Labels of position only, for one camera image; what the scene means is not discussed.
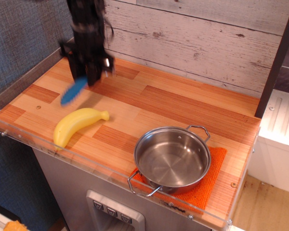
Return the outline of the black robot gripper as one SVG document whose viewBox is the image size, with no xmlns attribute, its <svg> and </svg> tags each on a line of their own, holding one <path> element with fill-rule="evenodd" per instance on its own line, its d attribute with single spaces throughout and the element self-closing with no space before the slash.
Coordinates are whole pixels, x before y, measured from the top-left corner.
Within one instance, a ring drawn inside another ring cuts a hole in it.
<svg viewBox="0 0 289 231">
<path fill-rule="evenodd" d="M 72 24 L 71 27 L 74 40 L 59 41 L 61 54 L 68 58 L 73 79 L 87 75 L 88 86 L 93 86 L 102 74 L 102 66 L 97 61 L 114 59 L 104 48 L 105 25 Z"/>
</svg>

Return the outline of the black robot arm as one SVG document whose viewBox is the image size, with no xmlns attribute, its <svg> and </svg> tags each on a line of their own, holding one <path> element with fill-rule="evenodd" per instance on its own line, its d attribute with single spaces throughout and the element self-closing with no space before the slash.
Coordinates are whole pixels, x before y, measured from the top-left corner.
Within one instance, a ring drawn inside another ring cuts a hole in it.
<svg viewBox="0 0 289 231">
<path fill-rule="evenodd" d="M 103 0 L 68 0 L 72 16 L 72 42 L 60 41 L 61 55 L 68 58 L 74 80 L 87 78 L 94 85 L 103 71 L 114 70 L 114 57 L 106 52 L 105 2 Z"/>
</svg>

